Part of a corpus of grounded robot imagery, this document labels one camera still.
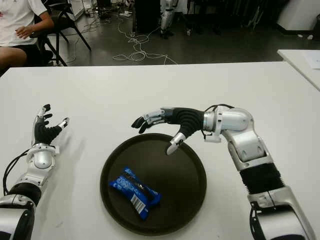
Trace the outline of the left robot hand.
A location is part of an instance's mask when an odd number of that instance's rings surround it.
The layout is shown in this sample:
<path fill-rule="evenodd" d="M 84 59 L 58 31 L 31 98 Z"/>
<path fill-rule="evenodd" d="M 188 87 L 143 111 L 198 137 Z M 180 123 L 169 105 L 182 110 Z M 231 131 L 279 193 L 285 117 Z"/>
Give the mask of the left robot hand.
<path fill-rule="evenodd" d="M 51 105 L 46 104 L 40 108 L 34 118 L 31 137 L 32 147 L 37 144 L 50 145 L 61 131 L 69 125 L 70 118 L 66 117 L 57 125 L 48 127 L 48 119 L 53 116 L 52 113 L 47 113 L 50 110 Z"/>

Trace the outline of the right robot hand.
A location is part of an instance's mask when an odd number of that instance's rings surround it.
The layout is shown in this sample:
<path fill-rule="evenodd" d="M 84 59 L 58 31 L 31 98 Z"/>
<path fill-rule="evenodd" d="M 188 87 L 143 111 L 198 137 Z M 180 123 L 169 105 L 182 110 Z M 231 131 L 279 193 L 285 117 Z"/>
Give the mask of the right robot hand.
<path fill-rule="evenodd" d="M 131 125 L 142 134 L 146 129 L 158 124 L 179 125 L 178 132 L 170 140 L 165 154 L 171 155 L 192 134 L 202 131 L 204 126 L 204 112 L 185 107 L 161 107 L 138 117 Z"/>

